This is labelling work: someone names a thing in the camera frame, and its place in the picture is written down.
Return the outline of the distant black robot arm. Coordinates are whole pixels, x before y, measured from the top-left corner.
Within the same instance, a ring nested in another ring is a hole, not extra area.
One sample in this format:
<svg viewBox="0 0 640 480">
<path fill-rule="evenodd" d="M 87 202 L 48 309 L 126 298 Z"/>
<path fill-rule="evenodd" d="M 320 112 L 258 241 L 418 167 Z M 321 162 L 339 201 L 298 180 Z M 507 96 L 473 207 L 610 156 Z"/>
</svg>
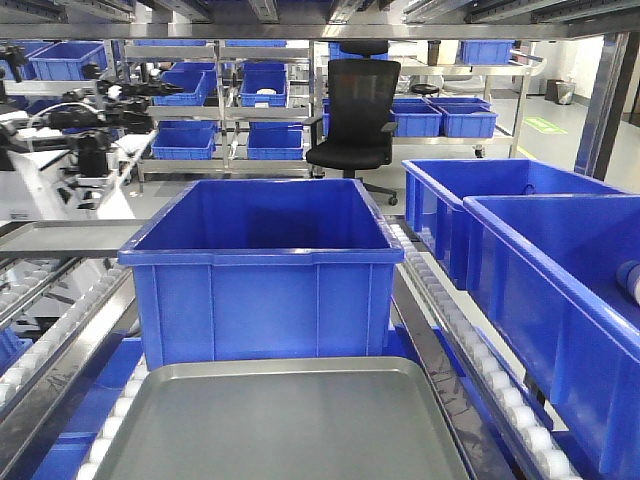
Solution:
<svg viewBox="0 0 640 480">
<path fill-rule="evenodd" d="M 31 127 L 48 127 L 61 131 L 63 135 L 29 139 L 26 141 L 27 151 L 69 149 L 75 154 L 80 176 L 105 177 L 111 171 L 108 154 L 114 142 L 113 131 L 151 132 L 154 121 L 147 113 L 150 99 L 183 93 L 186 89 L 159 78 L 138 84 L 103 79 L 96 82 L 96 91 L 104 100 L 100 108 L 82 102 L 79 95 L 68 92 L 63 96 L 66 104 L 58 104 L 51 111 L 32 117 Z"/>
</svg>

